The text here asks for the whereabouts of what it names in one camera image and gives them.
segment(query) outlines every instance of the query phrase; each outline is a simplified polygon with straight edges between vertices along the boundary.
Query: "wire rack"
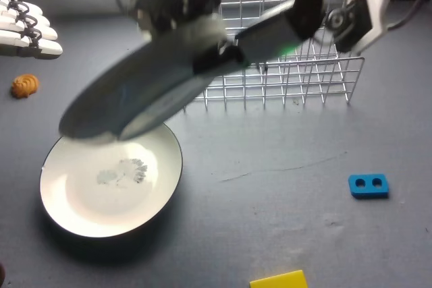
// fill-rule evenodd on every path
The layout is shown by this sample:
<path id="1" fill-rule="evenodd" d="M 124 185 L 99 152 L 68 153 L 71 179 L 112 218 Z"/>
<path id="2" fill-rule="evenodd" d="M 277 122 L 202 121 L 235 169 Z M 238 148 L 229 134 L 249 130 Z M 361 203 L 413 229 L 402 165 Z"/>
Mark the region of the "wire rack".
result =
<path id="1" fill-rule="evenodd" d="M 227 26 L 229 37 L 234 37 L 261 14 L 286 0 L 222 0 L 219 13 Z M 343 0 L 326 0 L 327 10 L 341 5 Z M 279 99 L 287 98 L 306 103 L 309 97 L 328 96 L 345 98 L 349 103 L 356 88 L 364 63 L 362 57 L 342 56 L 336 51 L 331 35 L 321 28 L 294 52 L 256 67 L 217 77 L 196 99 L 206 109 L 212 100 Z"/>

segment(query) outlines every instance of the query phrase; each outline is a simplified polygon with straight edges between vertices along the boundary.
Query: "white robotic hand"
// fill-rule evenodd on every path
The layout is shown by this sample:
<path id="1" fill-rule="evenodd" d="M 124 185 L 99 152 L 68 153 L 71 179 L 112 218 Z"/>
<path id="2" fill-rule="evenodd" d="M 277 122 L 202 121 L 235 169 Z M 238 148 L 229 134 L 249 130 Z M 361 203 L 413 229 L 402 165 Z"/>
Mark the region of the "white robotic hand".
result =
<path id="1" fill-rule="evenodd" d="M 42 10 L 22 0 L 0 0 L 0 55 L 56 59 L 57 33 Z"/>

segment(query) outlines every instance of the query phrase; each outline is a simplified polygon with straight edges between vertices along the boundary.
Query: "plate rim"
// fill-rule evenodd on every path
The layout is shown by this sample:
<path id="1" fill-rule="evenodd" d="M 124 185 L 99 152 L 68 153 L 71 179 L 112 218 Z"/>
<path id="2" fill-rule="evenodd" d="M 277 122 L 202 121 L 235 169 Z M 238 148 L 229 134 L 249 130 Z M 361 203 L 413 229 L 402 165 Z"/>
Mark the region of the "plate rim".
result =
<path id="1" fill-rule="evenodd" d="M 44 166 L 45 166 L 45 163 L 47 162 L 47 159 L 48 159 L 48 156 L 50 155 L 50 153 L 51 153 L 51 151 L 54 149 L 54 147 L 57 145 L 57 143 L 62 139 L 62 138 L 66 138 L 65 136 L 60 136 L 60 138 L 57 140 L 57 141 L 55 141 L 55 143 L 52 145 L 52 147 L 49 149 L 49 151 L 48 151 L 48 153 L 47 153 L 47 155 L 46 155 L 46 157 L 45 157 L 45 159 L 44 159 L 44 161 L 43 161 L 43 164 L 42 164 L 42 167 L 40 168 L 40 174 L 39 174 L 39 197 L 40 197 L 40 200 L 41 200 L 41 202 L 42 202 L 42 205 L 43 205 L 43 208 L 44 208 L 44 210 L 45 210 L 45 212 L 48 214 L 48 216 L 49 216 L 49 218 L 57 225 L 57 226 L 60 226 L 62 229 L 64 229 L 65 231 L 67 231 L 67 232 L 69 232 L 69 233 L 72 233 L 72 234 L 74 234 L 74 235 L 77 235 L 77 236 L 80 236 L 80 237 L 88 237 L 88 238 L 92 238 L 92 239 L 104 239 L 104 238 L 107 238 L 107 237 L 118 237 L 118 236 L 120 236 L 120 235 L 124 235 L 124 234 L 127 234 L 127 233 L 129 233 L 129 232 L 131 232 L 131 231 L 135 231 L 135 230 L 137 230 L 137 229 L 139 229 L 140 227 L 142 227 L 142 226 L 144 226 L 145 224 L 147 224 L 147 223 L 149 223 L 150 221 L 152 221 L 157 215 L 159 215 L 165 208 L 166 208 L 166 206 L 171 202 L 171 200 L 172 200 L 172 198 L 173 198 L 173 196 L 174 196 L 174 194 L 177 192 L 177 189 L 178 189 L 178 186 L 179 186 L 179 183 L 180 183 L 180 180 L 182 179 L 182 175 L 183 175 L 183 162 L 184 162 L 184 159 L 183 159 L 183 151 L 182 151 L 182 146 L 180 146 L 180 142 L 179 142 L 179 140 L 177 139 L 177 136 L 174 134 L 174 132 L 172 131 L 172 129 L 171 128 L 169 128 L 168 127 L 168 125 L 167 124 L 165 124 L 165 123 L 162 123 L 161 125 L 160 125 L 160 127 L 161 126 L 163 126 L 163 127 L 165 127 L 169 132 L 171 132 L 171 134 L 172 134 L 172 136 L 174 137 L 174 139 L 175 139 L 175 141 L 177 142 L 177 145 L 178 145 L 178 148 L 179 148 L 179 150 L 180 150 L 180 162 L 181 162 L 181 165 L 180 165 L 180 173 L 179 173 L 179 175 L 178 175 L 178 180 L 177 180 L 177 183 L 176 183 L 176 185 L 175 185 L 175 188 L 174 188 L 174 191 L 173 191 L 173 193 L 171 194 L 171 196 L 168 198 L 168 200 L 167 200 L 167 202 L 166 203 L 164 203 L 164 205 L 161 207 L 161 209 L 159 209 L 152 217 L 150 217 L 147 221 L 145 221 L 145 222 L 143 222 L 142 224 L 140 224 L 140 225 L 138 225 L 138 226 L 136 226 L 136 227 L 133 227 L 133 228 L 131 228 L 131 229 L 129 229 L 128 231 L 124 231 L 124 232 L 122 232 L 122 233 L 118 233 L 118 234 L 114 234 L 114 235 L 104 235 L 104 236 L 89 236 L 89 235 L 83 235 L 83 234 L 78 234 L 78 233 L 75 233 L 75 232 L 73 232 L 73 231 L 70 231 L 69 229 L 66 229 L 65 227 L 63 227 L 63 226 L 61 226 L 52 216 L 51 216 L 51 214 L 49 213 L 49 211 L 48 211 L 48 209 L 47 209 L 47 207 L 45 206 L 45 203 L 44 203 L 44 200 L 43 200 L 43 198 L 42 198 L 42 173 L 43 173 L 43 169 L 44 169 Z"/>

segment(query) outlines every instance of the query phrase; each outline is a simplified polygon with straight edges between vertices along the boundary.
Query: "blue block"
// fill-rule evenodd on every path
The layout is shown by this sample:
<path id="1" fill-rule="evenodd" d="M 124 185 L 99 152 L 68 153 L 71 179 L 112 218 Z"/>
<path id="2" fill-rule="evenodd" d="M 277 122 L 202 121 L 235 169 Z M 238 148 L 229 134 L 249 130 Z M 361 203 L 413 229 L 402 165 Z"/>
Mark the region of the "blue block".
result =
<path id="1" fill-rule="evenodd" d="M 387 198 L 389 184 L 382 174 L 351 175 L 348 178 L 350 191 L 357 199 Z"/>

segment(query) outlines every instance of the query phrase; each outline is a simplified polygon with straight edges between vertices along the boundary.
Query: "white plate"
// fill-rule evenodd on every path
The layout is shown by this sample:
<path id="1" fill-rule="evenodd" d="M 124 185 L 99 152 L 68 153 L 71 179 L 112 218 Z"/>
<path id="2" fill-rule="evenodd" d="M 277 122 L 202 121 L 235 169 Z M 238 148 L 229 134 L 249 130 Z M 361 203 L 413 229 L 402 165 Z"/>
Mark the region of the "white plate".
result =
<path id="1" fill-rule="evenodd" d="M 154 217 L 174 193 L 182 167 L 180 145 L 165 124 L 104 146 L 60 138 L 42 168 L 40 195 L 64 229 L 109 237 Z"/>

